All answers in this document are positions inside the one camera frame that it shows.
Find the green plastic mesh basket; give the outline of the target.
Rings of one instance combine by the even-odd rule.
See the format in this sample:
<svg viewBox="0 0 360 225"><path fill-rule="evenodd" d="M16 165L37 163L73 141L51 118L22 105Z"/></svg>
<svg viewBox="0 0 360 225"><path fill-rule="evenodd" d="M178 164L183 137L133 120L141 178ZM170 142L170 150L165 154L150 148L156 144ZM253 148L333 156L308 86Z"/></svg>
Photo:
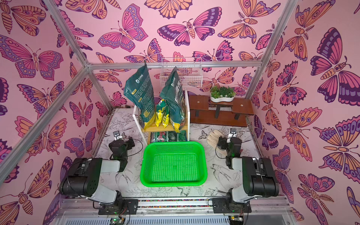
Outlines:
<svg viewBox="0 0 360 225"><path fill-rule="evenodd" d="M155 142L144 150L140 181L146 187L200 186L207 178L205 150L198 142Z"/></svg>

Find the dark green fertilizer bag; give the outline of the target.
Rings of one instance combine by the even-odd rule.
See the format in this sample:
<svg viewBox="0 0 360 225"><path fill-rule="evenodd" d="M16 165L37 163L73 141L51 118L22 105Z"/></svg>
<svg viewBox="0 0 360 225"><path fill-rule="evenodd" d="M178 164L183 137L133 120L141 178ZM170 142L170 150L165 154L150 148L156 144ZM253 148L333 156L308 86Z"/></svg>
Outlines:
<svg viewBox="0 0 360 225"><path fill-rule="evenodd" d="M125 83L124 95L140 110L140 126L147 129L155 122L154 90L147 64Z"/></svg>
<svg viewBox="0 0 360 225"><path fill-rule="evenodd" d="M169 122L174 131L180 133L185 124L185 99L177 67L171 71L163 87L160 97L169 107Z"/></svg>

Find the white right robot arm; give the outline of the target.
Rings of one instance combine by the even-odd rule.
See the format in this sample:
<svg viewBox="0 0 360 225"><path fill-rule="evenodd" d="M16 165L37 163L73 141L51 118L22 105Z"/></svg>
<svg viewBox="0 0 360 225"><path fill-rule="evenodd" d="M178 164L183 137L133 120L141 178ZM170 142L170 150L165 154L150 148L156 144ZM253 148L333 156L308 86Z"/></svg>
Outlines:
<svg viewBox="0 0 360 225"><path fill-rule="evenodd" d="M252 199L277 197L279 194L278 180L270 159L242 156L241 146L242 140L237 137L220 136L216 141L215 150L226 151L223 159L227 167L242 173L242 184L230 188L225 198L212 201L215 213L242 214L244 210L250 210Z"/></svg>

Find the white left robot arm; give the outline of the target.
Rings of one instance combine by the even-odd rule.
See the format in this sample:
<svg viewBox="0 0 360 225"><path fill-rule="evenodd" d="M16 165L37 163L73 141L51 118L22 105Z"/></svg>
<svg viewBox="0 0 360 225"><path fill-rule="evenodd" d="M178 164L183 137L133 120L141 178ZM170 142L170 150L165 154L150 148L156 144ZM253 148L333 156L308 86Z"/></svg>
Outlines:
<svg viewBox="0 0 360 225"><path fill-rule="evenodd" d="M135 147L132 137L119 138L109 143L112 155L77 158L62 179L59 191L67 197L80 197L98 203L99 215L135 215L138 200L126 200L119 190L113 190L100 182L103 173L123 172L128 163L128 151Z"/></svg>

